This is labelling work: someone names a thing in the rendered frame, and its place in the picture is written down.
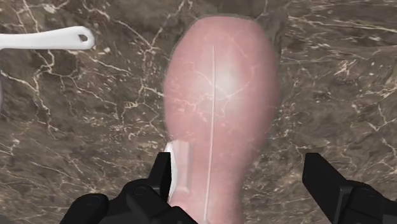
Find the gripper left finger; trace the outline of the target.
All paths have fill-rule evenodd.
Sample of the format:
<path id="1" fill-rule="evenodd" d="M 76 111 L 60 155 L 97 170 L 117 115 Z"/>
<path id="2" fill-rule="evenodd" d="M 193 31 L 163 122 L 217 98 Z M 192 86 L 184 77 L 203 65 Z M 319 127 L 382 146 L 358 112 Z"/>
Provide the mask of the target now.
<path id="1" fill-rule="evenodd" d="M 78 197 L 60 224 L 198 224 L 167 202 L 171 189 L 171 154 L 160 152 L 146 179 L 128 182 L 110 200 L 101 193 Z"/>

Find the translucent pink bottle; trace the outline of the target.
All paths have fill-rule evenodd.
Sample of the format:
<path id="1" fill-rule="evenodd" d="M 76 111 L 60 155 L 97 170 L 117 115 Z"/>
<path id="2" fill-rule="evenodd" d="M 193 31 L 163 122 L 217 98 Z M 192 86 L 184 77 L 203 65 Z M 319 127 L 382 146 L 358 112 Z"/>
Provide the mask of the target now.
<path id="1" fill-rule="evenodd" d="M 278 104 L 278 59 L 261 26 L 204 17 L 176 45 L 164 81 L 170 202 L 198 224 L 244 224 L 244 177 Z"/>

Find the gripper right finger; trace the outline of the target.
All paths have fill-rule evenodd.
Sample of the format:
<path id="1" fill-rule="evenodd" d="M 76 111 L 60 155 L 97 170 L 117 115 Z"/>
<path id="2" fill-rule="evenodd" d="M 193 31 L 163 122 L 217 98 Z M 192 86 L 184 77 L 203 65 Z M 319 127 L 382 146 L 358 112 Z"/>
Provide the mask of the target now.
<path id="1" fill-rule="evenodd" d="M 397 201 L 345 179 L 319 153 L 306 153 L 302 182 L 331 224 L 397 224 Z"/>

